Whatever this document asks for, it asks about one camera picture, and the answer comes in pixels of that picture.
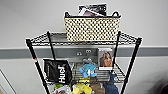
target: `black item in basket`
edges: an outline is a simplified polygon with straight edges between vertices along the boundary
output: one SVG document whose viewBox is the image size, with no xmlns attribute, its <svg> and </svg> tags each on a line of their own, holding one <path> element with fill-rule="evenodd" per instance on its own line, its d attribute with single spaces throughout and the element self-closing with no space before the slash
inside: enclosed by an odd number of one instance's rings
<svg viewBox="0 0 168 94">
<path fill-rule="evenodd" d="M 67 60 L 44 59 L 44 72 L 49 82 L 70 84 L 72 71 Z"/>
</svg>

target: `stuffed toy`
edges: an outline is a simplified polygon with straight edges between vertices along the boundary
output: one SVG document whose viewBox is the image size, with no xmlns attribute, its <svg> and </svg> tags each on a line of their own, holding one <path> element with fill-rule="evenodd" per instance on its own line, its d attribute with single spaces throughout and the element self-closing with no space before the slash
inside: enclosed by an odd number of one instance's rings
<svg viewBox="0 0 168 94">
<path fill-rule="evenodd" d="M 109 83 L 103 84 L 106 94 L 119 94 L 118 88 L 114 84 L 114 78 L 117 77 L 117 74 L 112 74 L 111 72 L 109 72 L 109 75 L 110 75 Z"/>
<path fill-rule="evenodd" d="M 85 64 L 83 68 L 79 68 L 80 73 L 83 73 L 83 78 L 95 77 L 97 73 L 94 73 L 96 66 L 93 64 Z"/>
<path fill-rule="evenodd" d="M 72 94 L 91 94 L 92 93 L 92 88 L 85 85 L 85 84 L 76 84 L 74 86 L 75 88 L 72 91 Z"/>
</svg>

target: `fabric storage bin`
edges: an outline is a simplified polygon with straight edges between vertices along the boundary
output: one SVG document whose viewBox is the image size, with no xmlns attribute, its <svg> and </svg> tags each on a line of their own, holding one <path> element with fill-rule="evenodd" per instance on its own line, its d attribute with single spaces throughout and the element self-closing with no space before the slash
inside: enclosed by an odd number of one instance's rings
<svg viewBox="0 0 168 94">
<path fill-rule="evenodd" d="M 76 41 L 116 41 L 120 15 L 112 16 L 71 16 L 65 12 L 67 40 Z"/>
</svg>

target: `metal shelf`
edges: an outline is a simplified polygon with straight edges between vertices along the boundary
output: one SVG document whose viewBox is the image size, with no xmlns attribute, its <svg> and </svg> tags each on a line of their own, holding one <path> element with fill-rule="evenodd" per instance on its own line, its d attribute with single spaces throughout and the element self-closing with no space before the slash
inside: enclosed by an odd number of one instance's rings
<svg viewBox="0 0 168 94">
<path fill-rule="evenodd" d="M 70 46 L 70 45 L 115 45 L 116 41 L 79 41 L 70 42 L 67 41 L 66 33 L 50 33 L 51 43 L 53 46 Z M 32 46 L 50 46 L 50 42 L 47 34 L 40 35 L 33 39 L 30 39 Z M 135 44 L 137 38 L 121 32 L 118 45 Z"/>
</svg>

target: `black wire shelf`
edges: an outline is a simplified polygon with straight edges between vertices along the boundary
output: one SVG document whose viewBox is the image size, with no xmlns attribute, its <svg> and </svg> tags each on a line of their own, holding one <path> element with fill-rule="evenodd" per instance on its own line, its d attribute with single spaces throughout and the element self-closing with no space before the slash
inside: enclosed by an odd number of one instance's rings
<svg viewBox="0 0 168 94">
<path fill-rule="evenodd" d="M 109 70 L 99 70 L 98 66 L 95 69 L 95 73 L 97 73 L 96 77 L 88 77 L 83 78 L 82 73 L 79 72 L 79 68 L 81 68 L 84 64 L 82 62 L 74 63 L 74 67 L 72 69 L 72 81 L 71 84 L 74 83 L 84 83 L 84 84 L 97 84 L 97 83 L 124 83 L 125 74 L 122 72 L 118 64 L 114 64 L 113 74 L 117 74 L 117 77 L 114 78 L 114 82 L 109 82 Z M 48 82 L 47 77 L 45 79 L 47 81 L 47 85 L 55 85 L 58 83 Z"/>
<path fill-rule="evenodd" d="M 116 41 L 67 41 L 67 33 L 50 33 L 51 43 L 53 46 L 70 46 L 70 45 L 115 45 Z M 121 32 L 119 45 L 135 44 L 137 38 Z M 50 42 L 47 34 L 40 35 L 31 39 L 32 46 L 49 46 Z"/>
</svg>

